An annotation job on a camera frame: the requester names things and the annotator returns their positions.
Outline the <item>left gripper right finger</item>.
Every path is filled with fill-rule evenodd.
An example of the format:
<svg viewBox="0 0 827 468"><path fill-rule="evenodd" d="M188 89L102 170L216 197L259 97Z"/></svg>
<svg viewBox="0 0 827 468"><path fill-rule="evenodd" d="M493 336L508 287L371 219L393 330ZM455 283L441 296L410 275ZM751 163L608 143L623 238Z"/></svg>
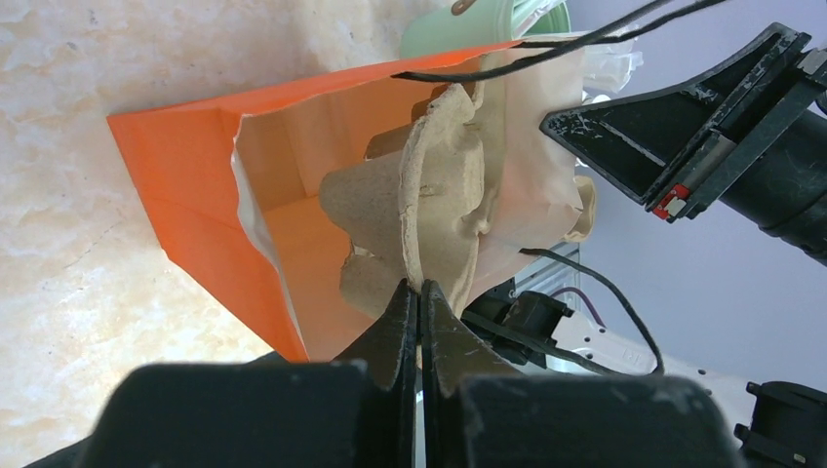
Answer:
<svg viewBox="0 0 827 468"><path fill-rule="evenodd" d="M420 295L430 467L741 467L723 415L672 376L527 375Z"/></svg>

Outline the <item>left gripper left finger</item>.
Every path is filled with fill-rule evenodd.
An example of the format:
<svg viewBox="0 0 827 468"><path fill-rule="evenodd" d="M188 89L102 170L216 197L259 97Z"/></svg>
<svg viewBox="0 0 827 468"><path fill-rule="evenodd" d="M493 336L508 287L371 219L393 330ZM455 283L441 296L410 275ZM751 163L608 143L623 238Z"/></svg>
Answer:
<svg viewBox="0 0 827 468"><path fill-rule="evenodd" d="M412 467L418 297L327 363L152 365L104 408L81 467Z"/></svg>

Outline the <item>orange paper bag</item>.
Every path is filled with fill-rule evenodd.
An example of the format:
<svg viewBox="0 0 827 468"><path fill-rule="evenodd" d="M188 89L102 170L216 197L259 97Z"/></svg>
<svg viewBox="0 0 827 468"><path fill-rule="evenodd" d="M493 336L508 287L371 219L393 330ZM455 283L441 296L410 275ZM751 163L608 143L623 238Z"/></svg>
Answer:
<svg viewBox="0 0 827 468"><path fill-rule="evenodd" d="M613 32L608 45L634 40ZM491 44L345 69L255 91L111 115L108 126L167 257L287 359L327 361L376 319L339 290L347 234L325 215L322 180L402 148L464 74L548 52L562 41ZM478 84L486 152L485 223L470 304L527 267L524 247L580 242L595 189L576 158L525 124L582 104L583 48Z"/></svg>

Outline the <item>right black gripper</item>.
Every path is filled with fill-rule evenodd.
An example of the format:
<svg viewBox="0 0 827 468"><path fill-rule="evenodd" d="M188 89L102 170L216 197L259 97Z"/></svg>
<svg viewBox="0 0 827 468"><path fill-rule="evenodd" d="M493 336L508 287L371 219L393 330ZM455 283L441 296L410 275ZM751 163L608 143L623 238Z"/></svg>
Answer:
<svg viewBox="0 0 827 468"><path fill-rule="evenodd" d="M826 215L826 51L774 22L667 88L548 113L540 131L654 215L722 201L756 223Z"/></svg>

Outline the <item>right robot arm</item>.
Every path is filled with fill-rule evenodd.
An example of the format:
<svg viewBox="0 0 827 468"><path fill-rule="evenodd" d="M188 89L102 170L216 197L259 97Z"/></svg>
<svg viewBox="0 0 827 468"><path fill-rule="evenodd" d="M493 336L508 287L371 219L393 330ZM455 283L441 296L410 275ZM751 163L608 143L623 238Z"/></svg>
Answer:
<svg viewBox="0 0 827 468"><path fill-rule="evenodd" d="M775 22L712 69L646 94L559 111L525 129L584 160L647 211L693 218L720 201L767 235L826 259L826 53ZM550 394L552 417L503 442L472 441L495 467L822 467L826 395L771 381L745 386L749 425L731 436L709 393L685 378L521 380Z"/></svg>

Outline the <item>cardboard cup carrier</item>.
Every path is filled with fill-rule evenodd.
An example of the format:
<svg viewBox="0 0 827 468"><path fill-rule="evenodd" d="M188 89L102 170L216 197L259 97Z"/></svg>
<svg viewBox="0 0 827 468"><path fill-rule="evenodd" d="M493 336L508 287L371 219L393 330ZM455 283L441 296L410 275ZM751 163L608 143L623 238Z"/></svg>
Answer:
<svg viewBox="0 0 827 468"><path fill-rule="evenodd" d="M413 122L401 149L332 172L320 186L328 219L349 238L339 290L379 318L402 280L440 285L455 316L474 281L484 221L486 152L477 114L485 87L453 84Z"/></svg>

